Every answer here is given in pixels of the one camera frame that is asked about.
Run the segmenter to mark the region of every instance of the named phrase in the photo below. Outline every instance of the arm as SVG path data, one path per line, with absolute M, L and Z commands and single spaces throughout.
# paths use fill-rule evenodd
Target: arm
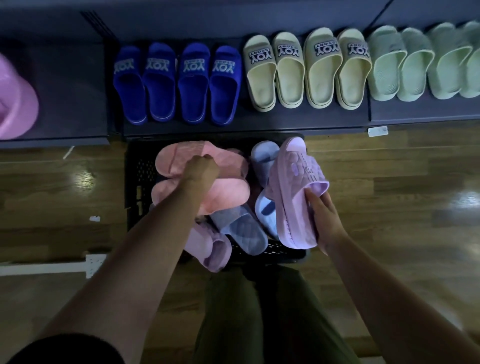
M 113 345 L 130 363 L 145 340 L 200 203 L 217 176 L 218 166 L 210 156 L 190 160 L 177 189 L 128 232 L 40 338 L 93 335 Z
M 364 252 L 345 232 L 330 195 L 306 191 L 320 249 L 334 263 L 388 363 L 480 363 L 477 345 Z

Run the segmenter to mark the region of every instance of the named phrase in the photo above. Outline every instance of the slipper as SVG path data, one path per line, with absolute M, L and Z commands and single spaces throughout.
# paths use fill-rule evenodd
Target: slipper
M 257 201 L 255 201 L 255 215 L 257 215 L 261 224 L 267 228 L 269 234 L 278 240 L 275 202 L 265 197 L 265 190 L 260 192 Z
M 179 90 L 183 119 L 198 124 L 205 118 L 210 50 L 205 44 L 191 43 L 180 57 Z
M 233 47 L 221 46 L 214 56 L 210 76 L 212 122 L 228 125 L 233 120 L 241 86 L 241 55 Z
M 166 146 L 158 153 L 155 167 L 159 174 L 165 177 L 180 177 L 185 164 L 193 156 L 210 155 L 220 167 L 219 177 L 247 176 L 248 162 L 238 153 L 217 148 L 208 141 L 180 142 Z
M 257 111 L 270 111 L 275 106 L 276 62 L 273 49 L 265 36 L 251 37 L 243 47 L 250 100 Z
M 303 54 L 308 102 L 316 109 L 326 108 L 332 102 L 335 74 L 342 65 L 340 45 L 330 29 L 318 28 L 305 40 Z
M 404 29 L 401 36 L 408 55 L 400 65 L 400 89 L 396 96 L 402 101 L 415 101 L 425 91 L 427 70 L 435 52 L 428 37 L 418 29 Z
M 228 238 L 207 224 L 194 223 L 184 250 L 198 259 L 210 272 L 221 271 L 232 254 L 232 244 Z
M 473 47 L 452 23 L 441 23 L 428 32 L 435 58 L 427 71 L 433 96 L 445 100 L 460 92 L 461 64 Z
M 210 215 L 218 230 L 230 235 L 249 255 L 258 255 L 268 246 L 268 238 L 247 205 L 229 208 Z
M 304 140 L 298 136 L 287 139 L 280 147 L 265 189 L 265 196 L 275 201 L 276 229 L 286 247 L 310 249 L 317 245 L 305 188 L 321 196 L 328 186 L 315 158 L 307 155 Z
M 294 109 L 303 101 L 305 63 L 300 42 L 292 33 L 281 32 L 274 38 L 273 47 L 278 100 L 284 107 Z
M 355 110 L 363 101 L 365 82 L 372 69 L 368 44 L 358 29 L 346 29 L 338 37 L 343 61 L 335 75 L 336 98 L 340 106 Z
M 120 49 L 115 60 L 113 86 L 117 90 L 123 114 L 134 125 L 147 121 L 145 86 L 140 76 L 141 51 L 135 46 Z
M 368 47 L 373 63 L 368 75 L 370 94 L 377 101 L 391 100 L 400 88 L 399 68 L 407 56 L 402 36 L 394 26 L 384 25 L 368 37 Z
M 158 205 L 179 185 L 180 178 L 157 183 L 152 188 L 152 202 Z M 250 186 L 242 177 L 217 178 L 200 204 L 197 215 L 210 215 L 219 210 L 240 206 L 248 201 Z
M 175 114 L 175 73 L 177 56 L 165 43 L 148 49 L 143 83 L 148 89 L 150 114 L 156 121 L 168 121 Z
M 263 188 L 267 186 L 268 175 L 279 150 L 276 143 L 268 140 L 259 142 L 252 148 L 250 160 L 258 182 Z
M 472 44 L 469 57 L 460 65 L 462 86 L 460 95 L 476 97 L 480 95 L 480 23 L 471 21 L 461 27 L 464 37 Z

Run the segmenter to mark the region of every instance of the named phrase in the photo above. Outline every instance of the shelf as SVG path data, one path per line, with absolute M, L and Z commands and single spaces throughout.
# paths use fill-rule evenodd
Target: shelf
M 398 98 L 389 101 L 370 99 L 372 125 L 407 124 L 429 121 L 470 120 L 480 118 L 480 97 L 460 95 L 438 100 L 429 90 L 416 101 L 404 102 Z
M 108 144 L 101 44 L 0 49 L 35 89 L 34 126 L 0 148 Z
M 219 44 L 228 44 L 242 50 L 245 43 L 244 38 L 230 39 L 207 39 L 203 40 L 214 53 Z M 186 41 L 167 42 L 173 49 L 180 54 L 183 47 L 188 43 Z M 369 123 L 368 102 L 365 99 L 356 110 L 345 110 L 336 101 L 325 109 L 314 109 L 308 103 L 306 96 L 302 104 L 295 109 L 287 109 L 280 102 L 276 101 L 275 107 L 269 112 L 259 112 L 255 110 L 250 101 L 248 90 L 243 75 L 243 82 L 240 90 L 239 101 L 235 118 L 227 126 L 216 126 L 210 122 L 210 108 L 207 106 L 205 121 L 198 125 L 188 125 L 181 118 L 179 108 L 180 97 L 177 96 L 177 110 L 174 120 L 161 123 L 149 119 L 144 125 L 132 125 L 124 119 L 121 111 L 121 104 L 118 95 L 113 88 L 108 87 L 110 105 L 115 108 L 113 114 L 120 118 L 120 124 L 123 123 L 123 135 L 127 139 L 145 138 L 175 134 L 212 134 L 212 133 L 248 133 L 248 132 L 299 132 L 304 135 L 325 134 L 325 133 L 351 133 L 363 131 Z

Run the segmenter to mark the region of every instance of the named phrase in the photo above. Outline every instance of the person's leg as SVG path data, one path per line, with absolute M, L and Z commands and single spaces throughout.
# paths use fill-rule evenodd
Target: person's leg
M 360 363 L 297 270 L 270 266 L 257 280 L 266 363 Z
M 261 364 L 262 312 L 253 283 L 240 268 L 216 273 L 206 288 L 205 318 L 194 364 Z

